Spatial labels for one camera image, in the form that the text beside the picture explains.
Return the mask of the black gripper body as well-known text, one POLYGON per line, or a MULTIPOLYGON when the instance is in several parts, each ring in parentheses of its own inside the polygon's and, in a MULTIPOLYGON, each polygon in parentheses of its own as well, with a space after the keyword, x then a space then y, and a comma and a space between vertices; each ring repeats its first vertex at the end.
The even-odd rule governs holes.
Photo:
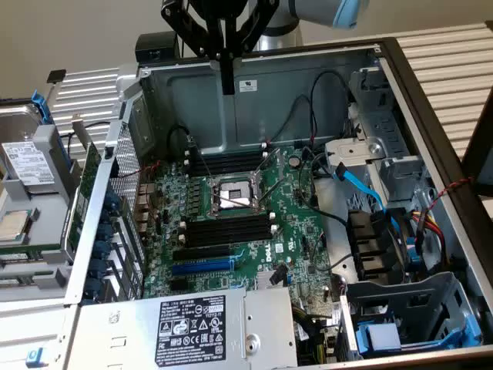
POLYGON ((236 19, 246 7, 247 0, 190 0, 190 5, 203 20, 236 19))

